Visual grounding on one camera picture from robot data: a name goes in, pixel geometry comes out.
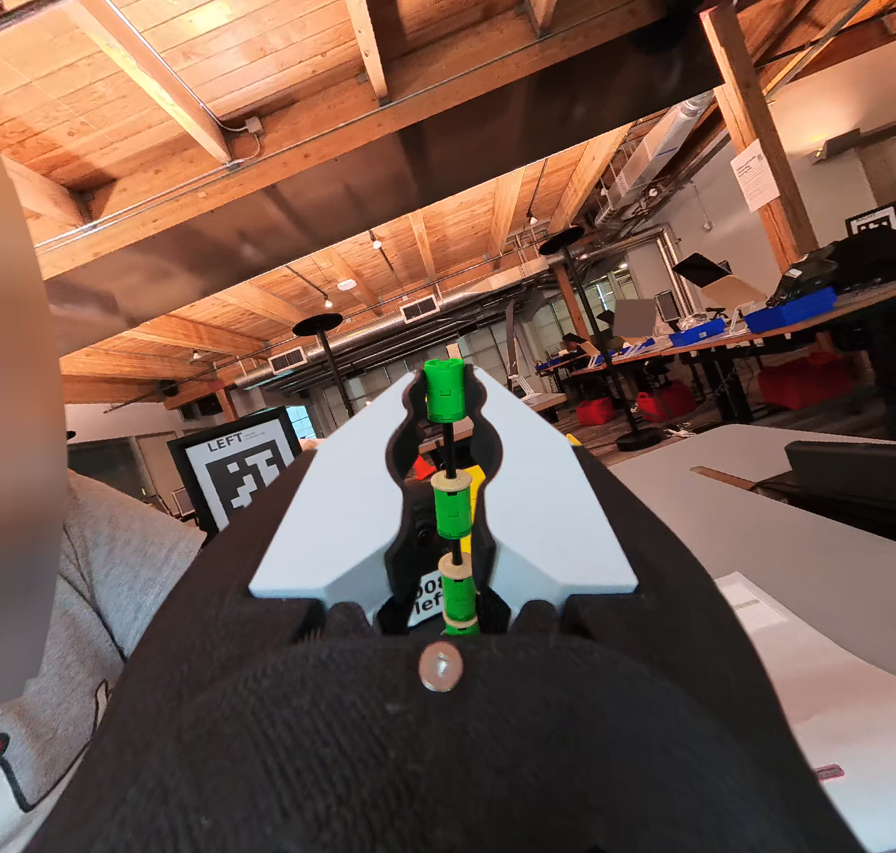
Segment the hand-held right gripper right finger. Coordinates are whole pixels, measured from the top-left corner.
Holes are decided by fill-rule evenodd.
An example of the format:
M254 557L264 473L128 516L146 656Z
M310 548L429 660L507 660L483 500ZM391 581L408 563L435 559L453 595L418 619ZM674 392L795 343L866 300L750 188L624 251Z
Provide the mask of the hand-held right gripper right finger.
M471 453L486 474L476 517L489 537L476 584L519 615L532 601L561 610L574 595L633 593L637 577L574 447L527 404L475 367Z

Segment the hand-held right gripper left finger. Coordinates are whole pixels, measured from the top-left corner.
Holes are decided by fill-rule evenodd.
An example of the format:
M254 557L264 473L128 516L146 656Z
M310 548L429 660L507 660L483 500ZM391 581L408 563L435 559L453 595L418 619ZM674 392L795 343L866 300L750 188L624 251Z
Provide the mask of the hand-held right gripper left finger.
M421 379L400 377L319 445L249 583L254 598L357 604L368 619L390 599L385 555L420 455Z

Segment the toy bamboo stalk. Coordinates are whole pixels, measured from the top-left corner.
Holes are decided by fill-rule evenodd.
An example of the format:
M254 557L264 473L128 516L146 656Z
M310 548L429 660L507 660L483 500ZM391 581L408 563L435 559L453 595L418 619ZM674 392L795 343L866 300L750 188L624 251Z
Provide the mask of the toy bamboo stalk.
M442 613L447 635L478 635L476 585L471 557L462 549L462 541L471 534L472 478L457 467L454 424L442 426L444 469L430 483L434 492L436 530L449 548L439 561L442 579Z

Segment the large green cylinder brick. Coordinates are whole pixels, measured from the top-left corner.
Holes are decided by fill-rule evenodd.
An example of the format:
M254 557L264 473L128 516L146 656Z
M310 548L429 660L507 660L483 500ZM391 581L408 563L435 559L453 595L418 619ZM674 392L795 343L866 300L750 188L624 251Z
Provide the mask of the large green cylinder brick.
M427 419L431 424L452 424L466 417L465 367L459 357L425 362Z

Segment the curved desk lamp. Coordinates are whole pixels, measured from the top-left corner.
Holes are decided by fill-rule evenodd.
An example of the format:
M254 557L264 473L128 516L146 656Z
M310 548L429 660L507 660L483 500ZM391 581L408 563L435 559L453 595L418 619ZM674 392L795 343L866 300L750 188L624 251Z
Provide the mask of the curved desk lamp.
M528 405L535 401L536 394L529 381L520 374L519 354L514 329L514 309L516 299L509 300L505 311L505 345L507 349L507 388L518 399Z

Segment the black desk device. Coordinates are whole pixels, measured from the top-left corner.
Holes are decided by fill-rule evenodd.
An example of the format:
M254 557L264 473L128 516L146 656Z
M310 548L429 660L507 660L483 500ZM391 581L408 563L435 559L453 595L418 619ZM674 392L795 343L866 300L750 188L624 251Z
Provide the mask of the black desk device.
M797 441L790 468L750 491L797 509L895 540L895 446Z

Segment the framed marker sign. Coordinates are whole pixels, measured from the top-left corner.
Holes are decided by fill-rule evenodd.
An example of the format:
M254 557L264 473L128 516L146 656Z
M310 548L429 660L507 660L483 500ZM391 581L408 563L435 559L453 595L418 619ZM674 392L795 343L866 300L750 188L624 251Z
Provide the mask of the framed marker sign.
M208 540L301 454L285 407L179 437L168 442L168 449Z
M845 224L849 237L879 228L895 231L895 202L859 213L846 219Z

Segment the black floor lamp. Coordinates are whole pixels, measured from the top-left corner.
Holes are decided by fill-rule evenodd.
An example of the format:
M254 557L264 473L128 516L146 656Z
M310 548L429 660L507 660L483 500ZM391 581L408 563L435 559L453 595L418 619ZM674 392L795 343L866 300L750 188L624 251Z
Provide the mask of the black floor lamp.
M296 325L294 325L293 333L299 338L310 336L315 336L317 338L319 345L322 348L325 360L330 367L330 374L332 376L332 379L337 386L337 389L342 398L343 405L347 411L349 418L351 419L355 416L355 409L352 400L349 397L346 386L344 385L340 370L335 362L328 339L328 332L338 328L340 324L342 324L342 322L342 314L328 310L325 313L312 315L301 320Z

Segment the blue plastic bin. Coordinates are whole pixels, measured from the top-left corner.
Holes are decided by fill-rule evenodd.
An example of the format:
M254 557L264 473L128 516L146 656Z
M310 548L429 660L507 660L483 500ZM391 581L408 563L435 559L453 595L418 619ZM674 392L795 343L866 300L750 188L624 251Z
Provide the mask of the blue plastic bin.
M727 322L722 318L716 318L685 331L674 332L669 335L669 341L673 348L692 349L699 343L722 335L726 330Z
M754 334L779 330L830 312L837 298L833 287L823 287L788 303L754 311L745 317L745 323Z

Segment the building instruction booklet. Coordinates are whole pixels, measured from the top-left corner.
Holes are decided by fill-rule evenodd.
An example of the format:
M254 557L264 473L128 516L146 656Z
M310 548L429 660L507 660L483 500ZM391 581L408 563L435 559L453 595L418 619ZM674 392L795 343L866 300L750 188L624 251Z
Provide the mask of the building instruction booklet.
M742 574L716 584L822 788L866 850L894 851L894 676L837 646Z

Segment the white paper notice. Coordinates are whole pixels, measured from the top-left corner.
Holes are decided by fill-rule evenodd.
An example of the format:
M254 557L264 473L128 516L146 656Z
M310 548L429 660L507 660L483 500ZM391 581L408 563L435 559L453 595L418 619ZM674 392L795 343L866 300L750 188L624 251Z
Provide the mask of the white paper notice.
M750 212L779 198L778 184L759 140L737 153L730 166Z

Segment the silver ventilation duct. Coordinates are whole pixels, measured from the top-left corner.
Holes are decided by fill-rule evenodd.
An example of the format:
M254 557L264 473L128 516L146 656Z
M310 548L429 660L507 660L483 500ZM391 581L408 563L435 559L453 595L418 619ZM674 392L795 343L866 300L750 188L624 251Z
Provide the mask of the silver ventilation duct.
M441 299L435 295L428 295L424 299L433 299L434 307L412 320L405 319L404 311L418 305L423 299L417 303L407 303L397 313L377 319L352 332L340 334L334 340L328 336L330 352L335 357L350 356L360 353L370 345L378 346L381 341L392 338L403 339L408 334L412 342L421 340L425 330L446 330L448 323L455 318L466 320L460 319L460 315L461 311L468 307L473 308L474 319L484 318L487 301L510 296L512 292L519 291L524 285L533 282L532 279L551 273L556 264L558 258L540 256L528 264L491 274L488 278L478 280L468 287L454 289ZM320 344L304 347L302 351L305 354L305 360L302 362L282 366L280 369L271 367L271 361L279 359L283 362L286 359L287 353L284 353L269 359L268 366L256 368L238 377L233 383L241 390L250 390L272 381L283 380L309 368L326 366L325 353Z

